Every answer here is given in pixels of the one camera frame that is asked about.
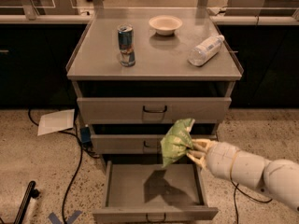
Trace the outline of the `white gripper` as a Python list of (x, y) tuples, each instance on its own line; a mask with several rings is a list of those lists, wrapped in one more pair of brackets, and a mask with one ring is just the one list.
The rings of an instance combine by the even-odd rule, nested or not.
[(233, 166), (240, 151), (239, 147), (226, 142), (216, 142), (210, 139), (193, 139), (193, 148), (187, 157), (201, 169), (206, 169), (215, 177), (231, 181), (233, 179)]

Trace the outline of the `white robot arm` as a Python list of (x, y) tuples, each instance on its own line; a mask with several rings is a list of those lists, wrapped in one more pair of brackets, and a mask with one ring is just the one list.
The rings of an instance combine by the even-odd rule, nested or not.
[(299, 164), (285, 159), (268, 160), (226, 142), (193, 139), (187, 157), (215, 177), (241, 184), (284, 203), (291, 210), (299, 208)]

